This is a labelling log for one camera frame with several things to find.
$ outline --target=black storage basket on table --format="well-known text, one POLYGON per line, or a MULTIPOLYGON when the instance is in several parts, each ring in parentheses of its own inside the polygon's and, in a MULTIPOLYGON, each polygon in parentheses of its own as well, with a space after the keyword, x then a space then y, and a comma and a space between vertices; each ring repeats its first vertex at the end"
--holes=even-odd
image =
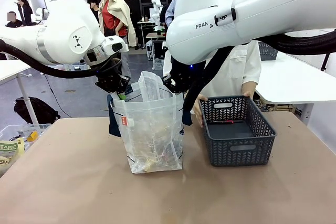
POLYGON ((255 103, 244 96, 201 101, 203 134, 213 166, 268 163, 276 132, 255 103))

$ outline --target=blue shirt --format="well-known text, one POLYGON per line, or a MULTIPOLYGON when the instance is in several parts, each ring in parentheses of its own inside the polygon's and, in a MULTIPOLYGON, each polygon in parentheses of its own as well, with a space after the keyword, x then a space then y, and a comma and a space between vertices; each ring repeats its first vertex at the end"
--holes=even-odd
POLYGON ((170 5, 169 5, 169 7, 166 11, 166 25, 167 25, 167 27, 169 27, 170 23, 174 19, 175 5, 176 5, 176 0, 172 0, 172 2, 170 3, 170 5))

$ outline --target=black backpack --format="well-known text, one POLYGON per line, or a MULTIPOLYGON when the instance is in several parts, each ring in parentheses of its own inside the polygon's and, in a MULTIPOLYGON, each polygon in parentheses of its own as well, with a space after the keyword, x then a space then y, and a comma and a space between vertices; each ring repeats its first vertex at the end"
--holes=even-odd
MULTIPOLYGON (((57 111, 55 111, 52 107, 50 107, 47 103, 44 101, 35 98, 35 97, 29 97, 31 105, 33 106, 33 109, 36 114, 36 118, 38 123, 40 124, 46 124, 51 123, 53 124, 57 119, 60 119, 60 115, 57 111)), ((14 111, 19 114, 25 120, 27 123, 32 124, 32 119, 30 118, 30 115, 28 113, 28 109, 26 106, 26 103, 23 99, 23 97, 20 97, 15 100, 14 105, 14 111)))

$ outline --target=person's right hand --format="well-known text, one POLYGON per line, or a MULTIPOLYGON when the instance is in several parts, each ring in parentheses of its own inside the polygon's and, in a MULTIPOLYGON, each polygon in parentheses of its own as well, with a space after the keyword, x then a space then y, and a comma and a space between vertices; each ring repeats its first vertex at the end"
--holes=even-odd
POLYGON ((200 100, 207 101, 208 98, 202 94, 199 94, 193 106, 193 110, 195 112, 196 118, 200 126, 203 127, 203 117, 202 117, 202 112, 201 112, 200 103, 199 103, 200 100))

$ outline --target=red dress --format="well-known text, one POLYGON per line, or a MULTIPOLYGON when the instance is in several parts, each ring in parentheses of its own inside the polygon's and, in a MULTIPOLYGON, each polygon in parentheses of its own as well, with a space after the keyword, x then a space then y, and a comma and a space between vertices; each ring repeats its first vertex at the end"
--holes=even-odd
MULTIPOLYGON (((109 1, 110 0, 106 1, 101 13, 103 15, 104 27, 107 27, 109 29, 115 29, 119 25, 120 20, 114 17, 112 14, 110 14, 109 11, 107 10, 107 7, 109 6, 109 1)), ((127 36, 126 27, 122 26, 120 30, 118 31, 118 34, 119 34, 119 37, 127 36)))

